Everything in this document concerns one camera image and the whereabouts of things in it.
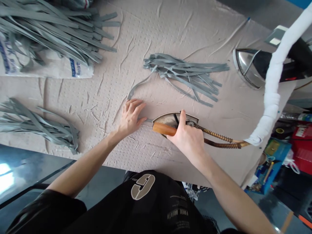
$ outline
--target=textured mat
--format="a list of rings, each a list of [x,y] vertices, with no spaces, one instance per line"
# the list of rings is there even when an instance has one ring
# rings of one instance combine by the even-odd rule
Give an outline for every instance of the textured mat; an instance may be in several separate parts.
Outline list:
[[[93,78],[2,77],[0,102],[15,97],[30,109],[39,105],[70,120],[81,131],[78,149],[84,153],[116,127],[120,107],[132,85],[150,74],[142,68],[143,58],[164,52],[189,62],[228,63],[230,70],[211,74],[222,84],[219,101],[213,102],[213,108],[183,96],[152,74],[149,82],[138,87],[133,96],[147,102],[142,116],[153,119],[184,108],[200,119],[201,126],[227,137],[246,139],[252,133],[263,114],[264,90],[252,90],[240,79],[234,68],[232,50],[236,47],[272,50],[262,43],[269,34],[268,29],[250,20],[233,35],[246,18],[214,0],[114,0],[98,1],[96,7],[102,15],[117,11],[116,20],[122,21],[122,25],[120,29],[105,29],[115,35],[115,40],[104,39],[103,42],[114,46],[118,52],[100,50],[103,63],[95,66]],[[293,82],[280,84],[280,111],[294,86]],[[211,101],[203,95],[200,98]],[[233,150],[206,146],[206,149],[241,185],[256,165],[266,142],[260,148],[248,146]],[[66,158],[81,156],[73,156],[68,149],[28,134],[1,134],[0,143]],[[175,180],[209,186],[186,157],[166,138],[152,132],[148,124],[124,139],[105,165],[137,172],[155,169]]]

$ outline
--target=bundle of gray strips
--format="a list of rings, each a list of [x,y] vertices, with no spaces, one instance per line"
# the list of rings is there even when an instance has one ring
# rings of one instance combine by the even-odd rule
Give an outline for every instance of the bundle of gray strips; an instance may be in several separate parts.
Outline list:
[[[161,53],[151,54],[148,59],[144,59],[143,68],[150,69],[152,73],[155,71],[158,72],[160,78],[164,78],[179,92],[209,107],[213,107],[213,105],[201,100],[197,92],[202,93],[206,97],[217,102],[218,99],[213,96],[213,94],[218,95],[219,89],[217,87],[221,87],[222,85],[212,80],[209,76],[209,73],[228,71],[230,69],[226,63],[187,63],[184,60]],[[146,82],[149,77],[150,75],[131,89],[128,99],[132,97],[136,87]],[[191,95],[180,87],[176,86],[170,81],[170,79],[185,84],[187,87],[192,89],[194,95]]]
[[[0,31],[14,51],[29,57],[28,64],[20,62],[21,72],[31,70],[33,60],[45,65],[38,52],[46,48],[85,66],[100,63],[99,48],[117,51],[101,44],[103,37],[114,39],[102,27],[120,27],[120,22],[107,21],[116,16],[114,12],[100,17],[96,8],[72,11],[44,0],[0,0]]]
[[[30,111],[15,98],[1,103],[0,133],[34,133],[46,140],[61,146],[67,146],[73,154],[77,154],[79,131],[67,120],[50,111],[37,107],[42,112],[60,117],[68,125],[42,118]]]

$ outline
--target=wooden iron handle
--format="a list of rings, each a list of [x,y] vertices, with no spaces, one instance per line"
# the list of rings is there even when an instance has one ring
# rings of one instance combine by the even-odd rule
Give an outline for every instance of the wooden iron handle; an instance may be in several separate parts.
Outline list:
[[[164,135],[169,135],[169,136],[174,136],[176,134],[176,129],[173,127],[170,127],[169,125],[163,124],[163,123],[154,123],[153,125],[153,131],[164,134]]]

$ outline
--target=black t-shirt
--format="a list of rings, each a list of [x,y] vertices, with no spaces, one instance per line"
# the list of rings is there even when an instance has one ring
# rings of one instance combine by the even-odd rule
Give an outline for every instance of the black t-shirt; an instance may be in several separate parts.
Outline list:
[[[143,171],[88,211],[78,199],[45,190],[17,215],[7,233],[217,233],[217,228],[176,181]]]

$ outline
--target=right hand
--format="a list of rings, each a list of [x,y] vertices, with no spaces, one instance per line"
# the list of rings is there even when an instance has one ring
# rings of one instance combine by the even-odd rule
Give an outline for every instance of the right hand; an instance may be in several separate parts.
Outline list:
[[[180,122],[176,134],[167,136],[178,149],[188,158],[188,160],[198,169],[207,156],[204,149],[204,136],[200,129],[185,124],[185,110],[181,111]]]

